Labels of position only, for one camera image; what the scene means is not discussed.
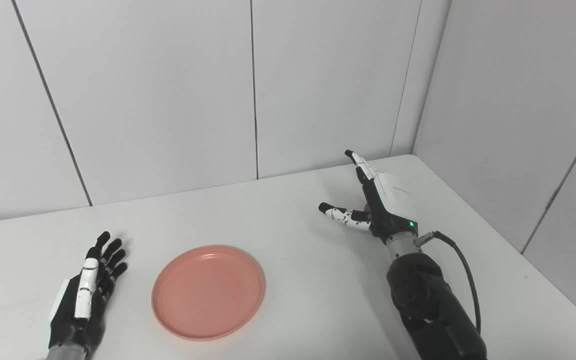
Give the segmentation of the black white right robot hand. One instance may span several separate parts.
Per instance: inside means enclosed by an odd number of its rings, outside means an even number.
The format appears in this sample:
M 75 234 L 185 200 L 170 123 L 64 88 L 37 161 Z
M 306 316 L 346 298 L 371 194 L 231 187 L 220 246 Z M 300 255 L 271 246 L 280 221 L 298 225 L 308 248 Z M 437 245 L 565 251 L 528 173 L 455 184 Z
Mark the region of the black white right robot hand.
M 402 180 L 393 173 L 375 169 L 353 150 L 344 153 L 355 166 L 366 209 L 352 210 L 322 202 L 318 210 L 347 227 L 368 231 L 386 246 L 394 242 L 396 236 L 418 237 L 418 214 Z

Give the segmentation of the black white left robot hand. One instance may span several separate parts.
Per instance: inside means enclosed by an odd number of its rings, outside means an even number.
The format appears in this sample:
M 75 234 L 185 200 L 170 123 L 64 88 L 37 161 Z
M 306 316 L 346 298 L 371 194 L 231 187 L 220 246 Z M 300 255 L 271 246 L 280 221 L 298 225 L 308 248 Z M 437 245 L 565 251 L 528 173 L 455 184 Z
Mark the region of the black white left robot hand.
M 103 231 L 84 263 L 66 279 L 50 315 L 48 360 L 89 360 L 106 331 L 105 313 L 116 283 L 128 269 L 122 239 Z

